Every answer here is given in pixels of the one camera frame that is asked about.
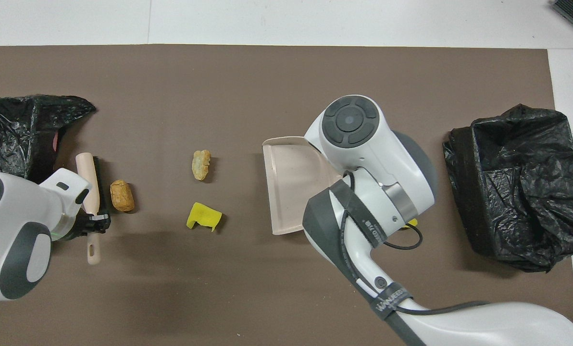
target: beige dustpan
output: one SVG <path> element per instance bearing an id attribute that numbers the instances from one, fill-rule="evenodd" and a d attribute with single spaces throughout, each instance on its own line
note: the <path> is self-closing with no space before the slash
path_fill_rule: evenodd
<path id="1" fill-rule="evenodd" d="M 272 233 L 303 230 L 301 222 L 308 199 L 342 176 L 302 136 L 265 140 L 263 157 Z"/>

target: black garbage bag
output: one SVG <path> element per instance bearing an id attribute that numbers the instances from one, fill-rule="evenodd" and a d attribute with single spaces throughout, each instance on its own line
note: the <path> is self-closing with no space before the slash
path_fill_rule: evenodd
<path id="1" fill-rule="evenodd" d="M 0 98 L 0 172 L 40 184 L 54 172 L 67 126 L 94 111 L 76 96 Z"/>
<path id="2" fill-rule="evenodd" d="M 525 272 L 573 254 L 573 136 L 566 116 L 517 105 L 443 144 L 473 250 Z"/>

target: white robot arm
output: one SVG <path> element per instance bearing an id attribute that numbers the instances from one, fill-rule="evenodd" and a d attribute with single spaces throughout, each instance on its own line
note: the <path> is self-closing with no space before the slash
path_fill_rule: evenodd
<path id="1" fill-rule="evenodd" d="M 376 265 L 372 249 L 434 203 L 436 173 L 374 101 L 333 101 L 305 138 L 346 174 L 308 201 L 304 232 L 408 345 L 573 346 L 573 324 L 550 309 L 482 302 L 425 309 Z"/>
<path id="2" fill-rule="evenodd" d="M 98 212 L 92 155 L 82 153 L 77 159 L 86 179 L 60 168 L 37 185 L 0 173 L 0 300 L 20 298 L 38 284 L 49 265 L 52 241 L 104 233 L 109 227 L 109 214 Z M 82 204 L 88 214 L 80 210 Z M 88 243 L 95 246 L 96 239 L 89 236 Z M 88 262 L 97 262 L 96 255 L 89 253 Z"/>

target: food scrap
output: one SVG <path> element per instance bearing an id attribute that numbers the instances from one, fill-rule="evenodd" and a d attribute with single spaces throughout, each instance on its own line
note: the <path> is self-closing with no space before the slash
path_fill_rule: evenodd
<path id="1" fill-rule="evenodd" d="M 192 155 L 192 173 L 197 180 L 205 179 L 210 166 L 210 151 L 197 150 Z"/>
<path id="2" fill-rule="evenodd" d="M 109 186 L 111 203 L 116 210 L 131 211 L 135 208 L 135 200 L 131 187 L 124 180 L 116 180 Z"/>

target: brown cardboard surface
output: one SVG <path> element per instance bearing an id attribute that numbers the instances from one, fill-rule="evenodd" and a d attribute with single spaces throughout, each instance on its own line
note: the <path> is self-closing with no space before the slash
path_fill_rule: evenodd
<path id="1" fill-rule="evenodd" d="M 522 273 L 473 253 L 441 143 L 454 127 L 518 103 L 553 108 L 545 50 L 258 46 L 0 48 L 0 97 L 87 98 L 98 112 L 65 135 L 59 166 L 102 159 L 105 185 L 129 182 L 133 214 L 114 212 L 102 263 L 85 240 L 54 244 L 27 296 L 0 302 L 0 345 L 402 344 L 304 234 L 272 235 L 262 142 L 302 136 L 337 97 L 364 94 L 416 140 L 440 175 L 416 250 L 374 259 L 430 308 L 524 301 L 573 321 L 569 260 Z M 212 152 L 204 182 L 192 153 Z M 193 202 L 224 213 L 186 228 Z M 411 234 L 392 237 L 409 243 Z"/>

